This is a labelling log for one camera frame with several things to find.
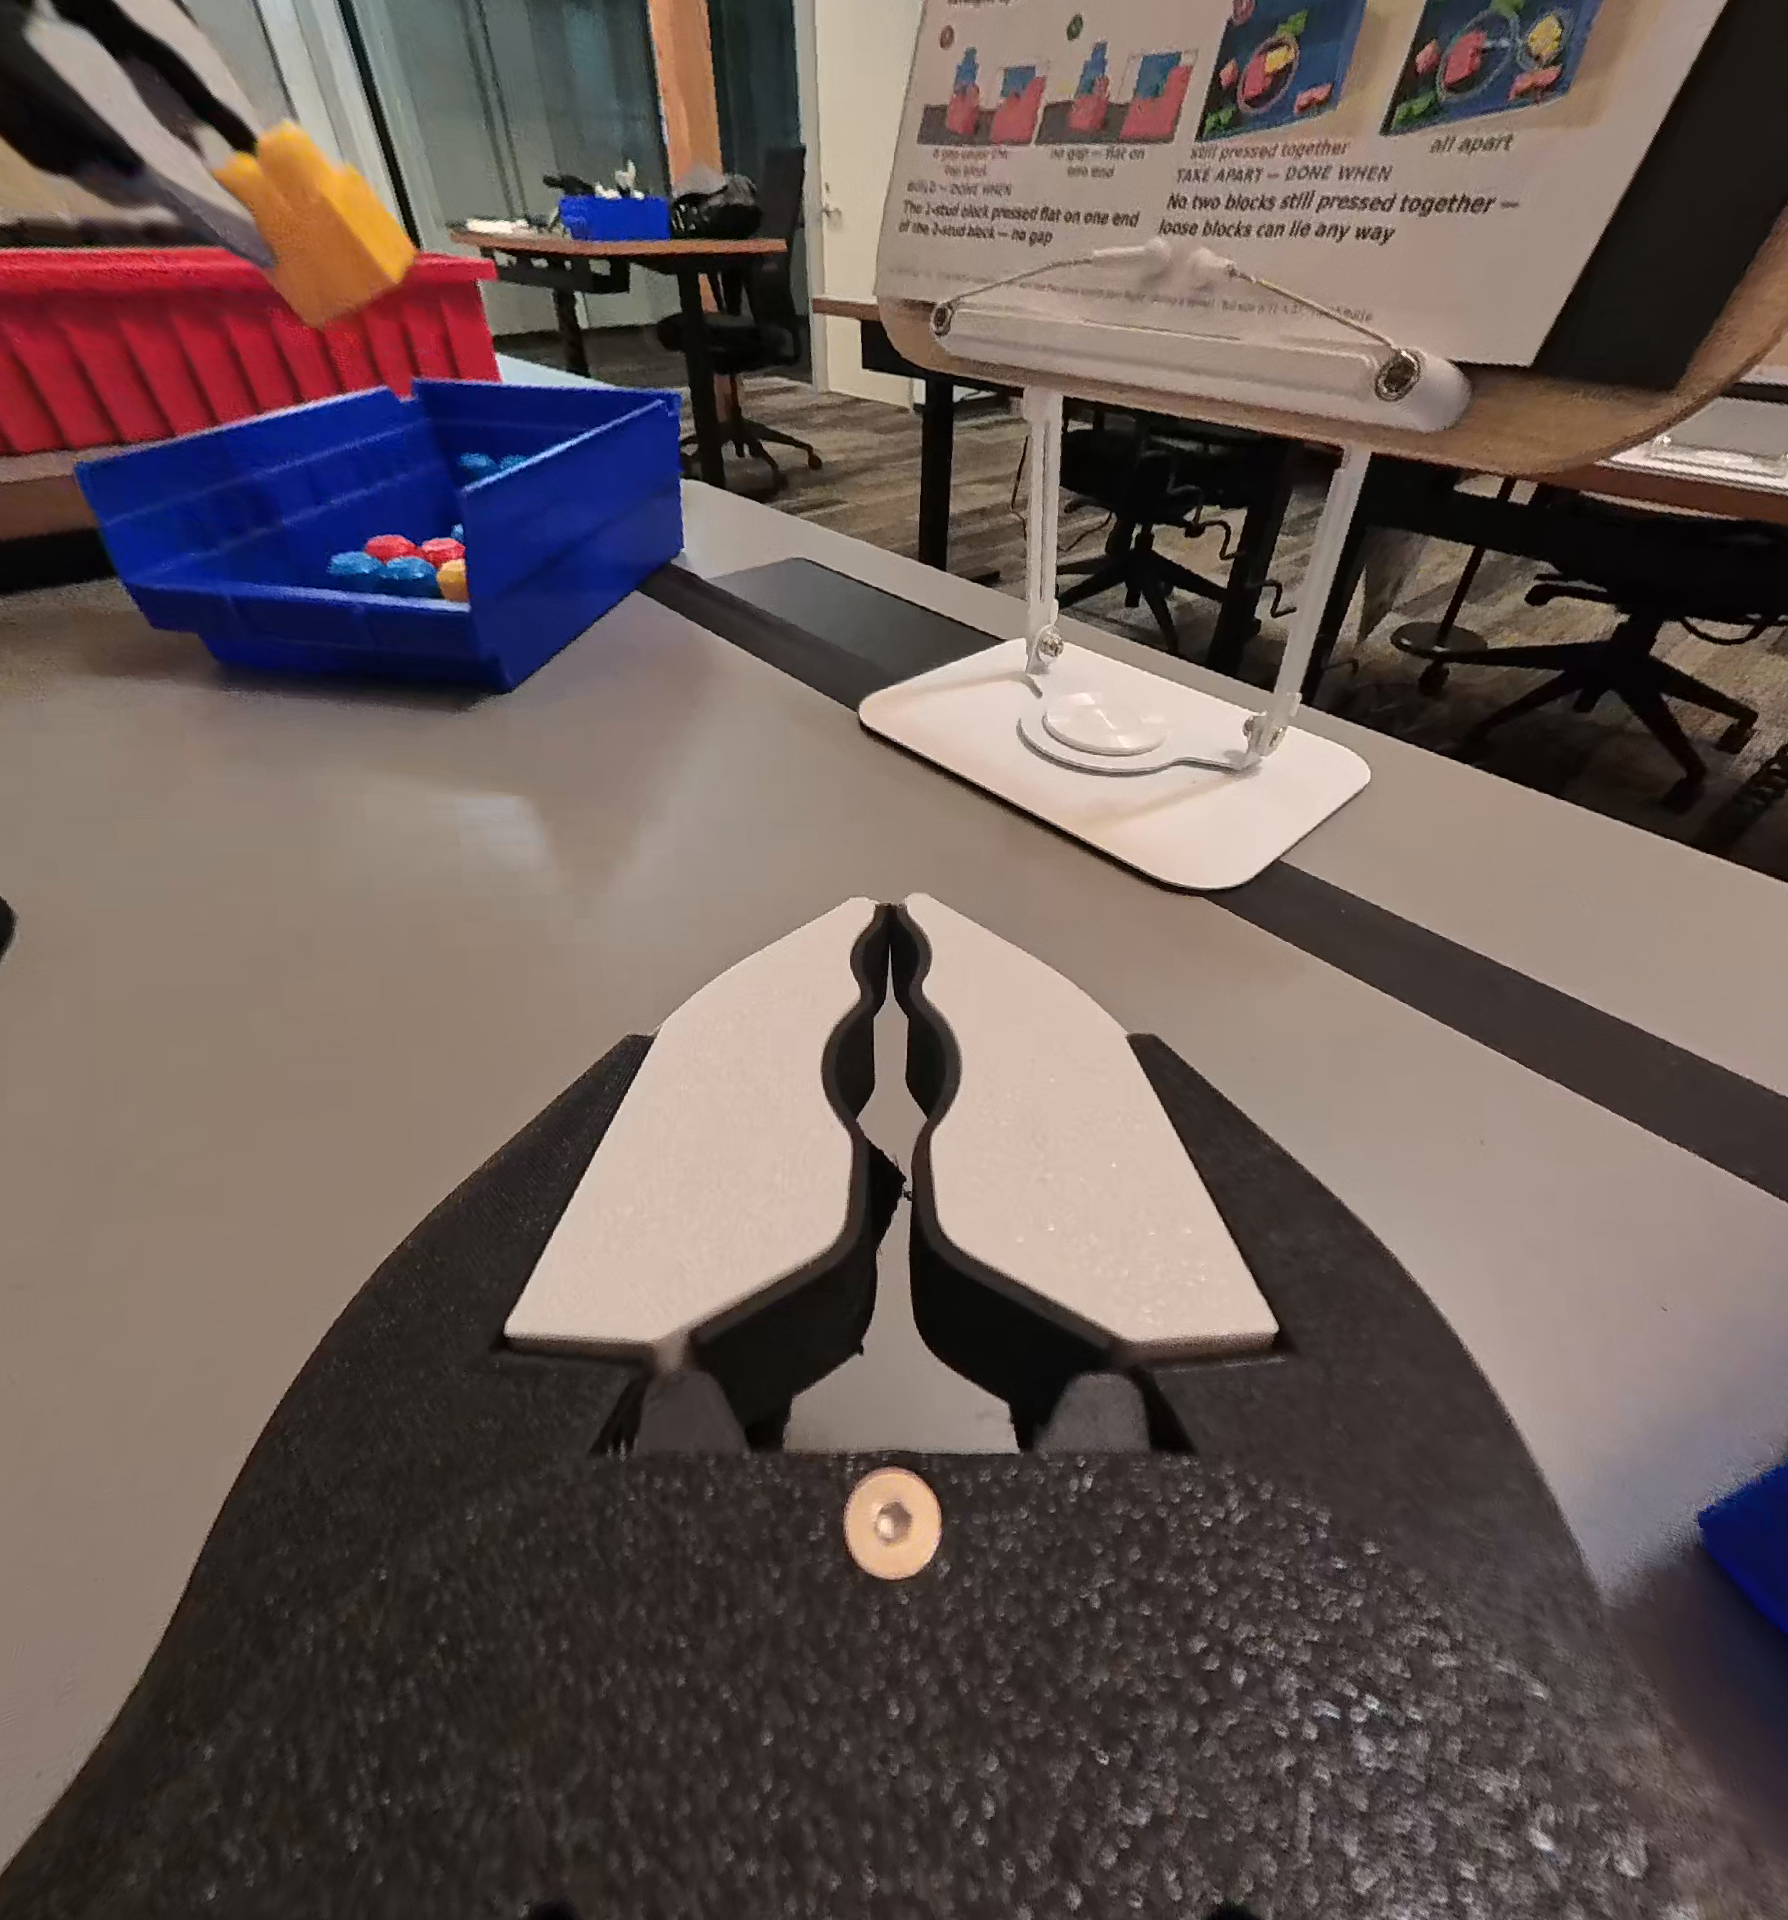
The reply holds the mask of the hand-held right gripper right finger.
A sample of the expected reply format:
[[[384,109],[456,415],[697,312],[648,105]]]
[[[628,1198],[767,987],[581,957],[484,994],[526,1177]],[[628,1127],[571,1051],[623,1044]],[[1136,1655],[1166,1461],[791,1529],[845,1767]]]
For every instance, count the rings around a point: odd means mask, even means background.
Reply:
[[[1267,1293],[1121,1020],[928,893],[893,908],[893,990],[923,1116],[915,1326],[1021,1450],[1082,1375],[1273,1352]]]

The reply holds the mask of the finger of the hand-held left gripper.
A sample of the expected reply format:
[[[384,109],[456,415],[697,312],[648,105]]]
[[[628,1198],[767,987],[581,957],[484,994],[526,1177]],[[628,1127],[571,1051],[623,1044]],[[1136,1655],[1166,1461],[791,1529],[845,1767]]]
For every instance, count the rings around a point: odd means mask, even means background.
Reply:
[[[183,3],[68,1],[65,17],[121,61],[151,68],[237,155],[258,153],[258,109]]]
[[[204,241],[274,267],[254,213],[213,177],[178,95],[162,84],[155,98],[95,35],[31,35],[27,51],[37,59],[35,106],[68,179],[113,203],[160,206]]]

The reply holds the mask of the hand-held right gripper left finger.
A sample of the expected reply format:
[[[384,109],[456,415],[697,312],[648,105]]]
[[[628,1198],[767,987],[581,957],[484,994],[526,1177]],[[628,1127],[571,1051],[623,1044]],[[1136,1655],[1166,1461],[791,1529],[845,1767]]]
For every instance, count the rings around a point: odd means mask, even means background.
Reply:
[[[508,1347],[700,1371],[762,1432],[858,1355],[902,1197],[858,1123],[890,934],[890,907],[842,899],[666,1016],[508,1312]]]

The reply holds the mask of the yellow single-stud block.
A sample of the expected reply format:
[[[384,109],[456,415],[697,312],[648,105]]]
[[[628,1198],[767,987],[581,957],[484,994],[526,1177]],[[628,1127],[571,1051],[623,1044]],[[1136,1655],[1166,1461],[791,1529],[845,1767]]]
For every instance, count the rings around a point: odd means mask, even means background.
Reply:
[[[271,255],[271,287],[315,329],[342,320],[402,286],[417,258],[414,241],[354,167],[333,163],[318,206],[259,203],[252,155],[233,155],[213,177],[252,216]]]

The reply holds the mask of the pile of colourful toy blocks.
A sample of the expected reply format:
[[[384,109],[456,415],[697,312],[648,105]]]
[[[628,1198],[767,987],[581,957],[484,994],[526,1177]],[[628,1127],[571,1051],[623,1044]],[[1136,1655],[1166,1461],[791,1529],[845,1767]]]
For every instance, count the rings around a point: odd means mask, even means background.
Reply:
[[[349,479],[323,504],[328,580],[344,590],[467,603],[495,582],[511,540],[491,508],[465,507],[475,485],[507,477],[516,457],[470,449]]]

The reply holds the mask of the red plastic bin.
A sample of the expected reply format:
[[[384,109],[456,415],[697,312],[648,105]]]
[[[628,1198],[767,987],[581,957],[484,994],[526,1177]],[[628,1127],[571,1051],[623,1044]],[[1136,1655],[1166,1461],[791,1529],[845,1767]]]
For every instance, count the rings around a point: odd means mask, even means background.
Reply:
[[[425,254],[391,294],[303,324],[228,250],[0,248],[0,458],[155,444],[420,377],[498,378],[485,260]]]

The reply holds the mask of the wooden edged desk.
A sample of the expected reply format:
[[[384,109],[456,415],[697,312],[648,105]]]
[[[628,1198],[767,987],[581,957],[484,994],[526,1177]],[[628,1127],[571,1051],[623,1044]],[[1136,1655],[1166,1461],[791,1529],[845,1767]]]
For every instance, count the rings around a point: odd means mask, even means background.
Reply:
[[[945,570],[950,557],[950,504],[953,479],[953,380],[925,371],[893,346],[871,301],[814,297],[814,310],[831,320],[858,324],[861,355],[869,371],[915,377],[925,387],[920,406],[923,450],[916,507],[916,541],[923,564]],[[1240,543],[1229,563],[1216,628],[1207,666],[1236,676],[1245,641],[1259,629],[1261,594],[1270,570],[1273,543],[1285,524],[1300,449],[1267,443],[1257,454],[1267,477],[1243,501]],[[1737,611],[1788,616],[1788,489],[1769,474],[1747,468],[1689,466],[1666,470],[1615,461],[1560,470],[1528,482],[1530,496],[1462,491],[1449,468],[1375,457],[1348,529],[1348,585],[1337,586],[1322,616],[1322,642],[1332,648],[1344,622],[1353,582],[1365,582],[1365,559],[1375,531],[1417,533],[1454,543],[1462,538],[1484,552],[1514,553],[1573,566],[1613,559],[1637,566],[1646,585],[1659,588],[1718,588]],[[1602,499],[1641,515],[1647,524],[1606,529],[1606,511],[1588,513],[1569,503]]]
[[[96,529],[76,450],[0,457],[0,543]]]

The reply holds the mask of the white document stand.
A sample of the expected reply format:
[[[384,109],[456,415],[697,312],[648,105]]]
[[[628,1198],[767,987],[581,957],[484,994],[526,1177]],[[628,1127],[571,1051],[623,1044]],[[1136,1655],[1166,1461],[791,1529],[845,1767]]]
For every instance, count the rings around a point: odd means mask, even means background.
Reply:
[[[1610,466],[1788,491],[1788,368],[1755,372]]]
[[[1116,274],[1130,320],[1059,312],[1027,333],[997,303],[1042,265],[935,301],[928,329],[965,351],[1000,348],[1018,371],[1121,377],[1213,406],[1219,420],[1274,407],[1338,428],[1425,436],[1473,401],[1448,359],[1351,319],[1204,242],[1156,236],[1097,247],[1067,267]],[[1361,756],[1296,718],[1319,608],[1301,606],[1262,709],[1167,680],[1065,636],[1056,608],[1056,482],[1065,396],[1025,387],[1025,633],[871,692],[867,732],[1056,828],[1173,892],[1226,892],[1261,875],[1370,781]]]

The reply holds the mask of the wooden top desk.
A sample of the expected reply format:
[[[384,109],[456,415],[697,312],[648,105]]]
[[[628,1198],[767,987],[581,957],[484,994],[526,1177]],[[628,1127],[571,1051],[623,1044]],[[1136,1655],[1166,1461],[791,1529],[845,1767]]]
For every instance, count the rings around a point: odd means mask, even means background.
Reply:
[[[723,461],[723,430],[716,394],[716,374],[710,365],[710,337],[706,324],[705,283],[745,261],[791,255],[791,238],[581,238],[564,234],[479,233],[470,226],[449,226],[446,238],[495,260],[495,278],[535,286],[555,299],[593,292],[596,264],[623,264],[676,279],[682,310],[683,363],[688,368],[688,396],[691,407],[696,468],[712,487],[727,485]]]

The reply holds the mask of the black office chair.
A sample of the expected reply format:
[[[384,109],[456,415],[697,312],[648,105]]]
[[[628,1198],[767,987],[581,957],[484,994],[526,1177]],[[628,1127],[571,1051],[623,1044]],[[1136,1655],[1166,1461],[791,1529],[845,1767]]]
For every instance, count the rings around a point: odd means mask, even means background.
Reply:
[[[1724,718],[1720,753],[1744,749],[1758,727],[1758,713],[1744,701],[1659,659],[1655,654],[1659,636],[1666,628],[1681,628],[1703,642],[1730,648],[1778,633],[1788,626],[1788,616],[1749,594],[1747,580],[1741,576],[1686,582],[1675,573],[1659,574],[1616,547],[1613,557],[1588,568],[1552,566],[1541,573],[1526,590],[1526,606],[1533,610],[1571,601],[1615,611],[1616,624],[1606,636],[1579,642],[1495,645],[1458,624],[1482,557],[1482,547],[1471,552],[1438,622],[1409,622],[1391,636],[1398,653],[1421,661],[1414,686],[1430,696],[1446,692],[1458,666],[1479,662],[1541,674],[1530,690],[1475,720],[1460,735],[1454,753],[1479,759],[1495,735],[1515,720],[1559,703],[1588,714],[1605,697],[1613,697],[1675,759],[1677,781],[1662,794],[1662,807],[1675,814],[1691,812],[1701,799],[1708,772],[1692,740],[1675,716],[1675,703]]]
[[[779,250],[749,255],[697,255],[672,265],[679,314],[656,324],[663,348],[677,350],[688,372],[700,361],[728,396],[718,413],[716,443],[723,453],[758,461],[765,472],[762,499],[784,489],[784,474],[772,449],[786,447],[821,468],[816,447],[751,420],[739,400],[742,377],[784,372],[798,365],[809,346],[809,324],[795,299],[792,248],[802,224],[804,147],[772,147],[762,161],[758,224],[751,238],[781,241]]]
[[[1261,628],[1261,597],[1270,582],[1273,547],[1285,521],[1300,447],[1240,428],[1104,404],[1067,404],[1059,444],[1059,483],[1106,515],[1096,559],[1059,563],[1073,582],[1056,593],[1067,611],[1121,590],[1145,608],[1173,654],[1182,641],[1169,611],[1173,593],[1216,610],[1204,661],[1234,672]],[[1240,513],[1238,545],[1223,582],[1195,573],[1158,545],[1161,531],[1188,540],[1214,518]]]

